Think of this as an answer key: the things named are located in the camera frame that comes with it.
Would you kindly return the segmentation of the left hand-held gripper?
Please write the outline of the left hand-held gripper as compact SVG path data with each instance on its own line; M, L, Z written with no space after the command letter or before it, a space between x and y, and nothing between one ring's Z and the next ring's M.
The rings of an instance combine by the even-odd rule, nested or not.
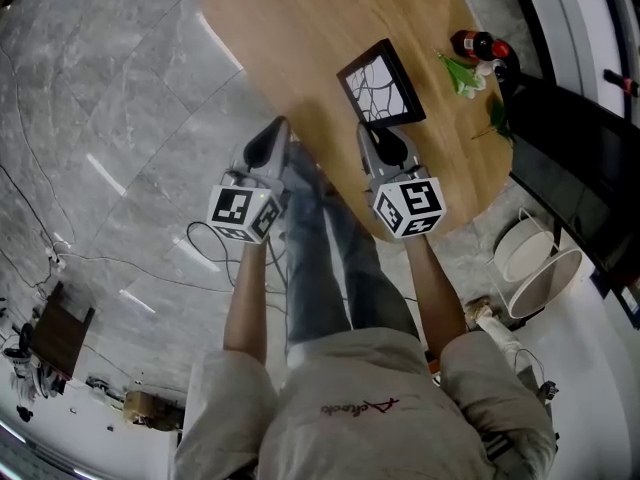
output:
M212 187L206 223L225 239L263 243L283 215L284 184L279 177L285 163L291 127L284 116L276 117L237 152L219 184Z

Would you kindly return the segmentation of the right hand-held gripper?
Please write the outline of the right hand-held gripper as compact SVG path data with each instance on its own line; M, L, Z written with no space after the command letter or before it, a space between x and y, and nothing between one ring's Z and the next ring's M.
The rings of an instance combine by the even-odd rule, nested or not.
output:
M364 123L357 125L356 137L364 168L410 167L386 177L379 169L371 179L371 208L389 234L406 239L434 231L445 216L444 196L439 180L420 166L411 138L402 130L370 128Z

